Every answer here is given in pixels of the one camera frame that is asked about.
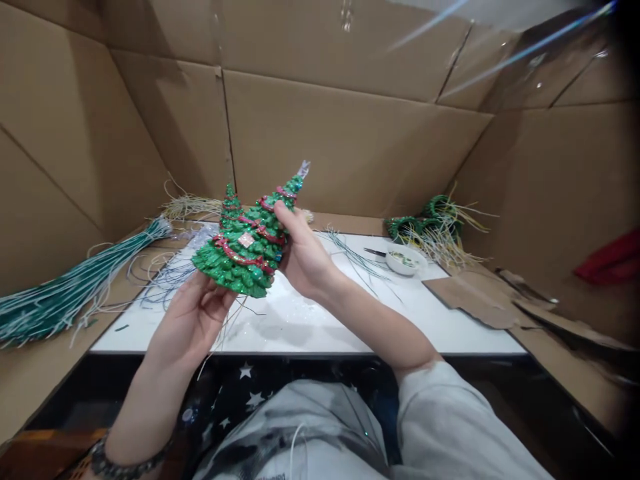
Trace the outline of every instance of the white sleeve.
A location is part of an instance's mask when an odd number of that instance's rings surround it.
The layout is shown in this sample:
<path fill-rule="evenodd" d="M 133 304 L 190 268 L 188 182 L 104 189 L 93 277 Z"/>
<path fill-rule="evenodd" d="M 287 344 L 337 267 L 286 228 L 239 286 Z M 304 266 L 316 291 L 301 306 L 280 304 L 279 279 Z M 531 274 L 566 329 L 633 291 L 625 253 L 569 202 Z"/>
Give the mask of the white sleeve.
<path fill-rule="evenodd" d="M 399 396 L 396 478 L 551 479 L 448 363 L 406 376 Z"/>

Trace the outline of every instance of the hand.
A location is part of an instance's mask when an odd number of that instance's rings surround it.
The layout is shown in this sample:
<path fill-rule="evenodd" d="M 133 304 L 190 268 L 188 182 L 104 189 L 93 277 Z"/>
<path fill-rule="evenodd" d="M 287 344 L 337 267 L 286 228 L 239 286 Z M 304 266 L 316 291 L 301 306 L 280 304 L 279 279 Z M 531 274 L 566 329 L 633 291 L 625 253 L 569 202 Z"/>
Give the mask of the hand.
<path fill-rule="evenodd" d="M 277 201 L 273 210 L 291 237 L 280 270 L 301 295 L 319 301 L 335 286 L 341 277 L 340 270 L 309 228 L 301 210 L 292 212 L 282 201 Z"/>
<path fill-rule="evenodd" d="M 145 362 L 156 371 L 190 377 L 211 350 L 237 296 L 196 271 L 171 300 Z"/>

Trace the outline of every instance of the white table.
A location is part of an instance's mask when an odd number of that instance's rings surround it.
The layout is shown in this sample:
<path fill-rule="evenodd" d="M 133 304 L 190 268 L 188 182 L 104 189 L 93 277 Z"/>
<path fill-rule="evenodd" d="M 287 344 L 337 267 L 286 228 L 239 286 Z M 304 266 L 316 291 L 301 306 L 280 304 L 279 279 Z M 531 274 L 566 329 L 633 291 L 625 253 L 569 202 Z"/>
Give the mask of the white table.
<path fill-rule="evenodd" d="M 343 239 L 352 250 L 372 260 L 383 259 L 364 252 L 363 248 L 386 252 L 387 242 L 390 242 L 388 238 L 363 235 L 343 235 Z M 332 242 L 326 239 L 321 241 L 328 252 L 339 252 Z M 190 268 L 189 259 L 195 251 L 192 243 L 176 255 L 172 260 L 174 265 Z M 422 280 L 447 276 L 438 265 L 425 260 L 419 274 L 412 278 L 381 270 L 384 276 L 391 279 L 383 281 L 374 277 L 369 280 L 368 273 L 352 265 L 341 253 L 334 253 L 333 261 L 340 270 L 371 292 L 364 285 L 364 279 L 380 301 L 416 324 L 441 353 L 526 354 L 507 332 L 492 330 L 461 311 L 449 310 L 421 283 Z M 226 334 L 218 338 L 212 351 L 224 354 L 286 355 L 349 355 L 371 352 L 324 308 L 300 296 L 280 272 L 276 272 L 275 282 L 266 298 L 248 298 L 245 306 L 255 313 L 242 309 L 235 322 L 229 324 Z M 146 352 L 149 340 L 163 315 L 161 303 L 149 304 L 136 300 L 92 346 L 91 352 Z"/>

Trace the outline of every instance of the ceramic christmas tree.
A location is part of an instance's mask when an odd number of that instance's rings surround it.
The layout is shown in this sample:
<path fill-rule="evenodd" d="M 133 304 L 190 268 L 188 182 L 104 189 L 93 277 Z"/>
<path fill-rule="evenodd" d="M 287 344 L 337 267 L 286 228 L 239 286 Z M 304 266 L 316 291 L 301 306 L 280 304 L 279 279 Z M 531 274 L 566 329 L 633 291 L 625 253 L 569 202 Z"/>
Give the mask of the ceramic christmas tree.
<path fill-rule="evenodd" d="M 304 162 L 284 187 L 262 197 L 246 215 L 230 221 L 228 228 L 193 256 L 196 268 L 222 287 L 255 298 L 265 297 L 286 242 L 284 227 L 278 222 L 273 205 L 282 200 L 293 210 L 308 170 L 309 163 Z"/>
<path fill-rule="evenodd" d="M 238 195 L 233 191 L 232 184 L 227 184 L 227 195 L 222 202 L 222 214 L 220 214 L 220 228 L 226 230 L 242 215 L 242 205 Z"/>

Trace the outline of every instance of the white bowl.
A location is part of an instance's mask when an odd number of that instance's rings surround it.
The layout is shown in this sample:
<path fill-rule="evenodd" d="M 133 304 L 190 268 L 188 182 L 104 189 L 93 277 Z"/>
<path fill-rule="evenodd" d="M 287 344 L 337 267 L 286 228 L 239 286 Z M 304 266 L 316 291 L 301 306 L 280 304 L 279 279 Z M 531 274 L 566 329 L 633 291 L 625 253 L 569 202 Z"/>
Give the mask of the white bowl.
<path fill-rule="evenodd" d="M 406 275 L 408 277 L 415 275 L 420 267 L 421 256 L 415 250 L 410 249 L 404 245 L 397 245 L 390 243 L 387 247 L 387 256 L 385 257 L 387 265 L 391 270 L 400 275 Z"/>

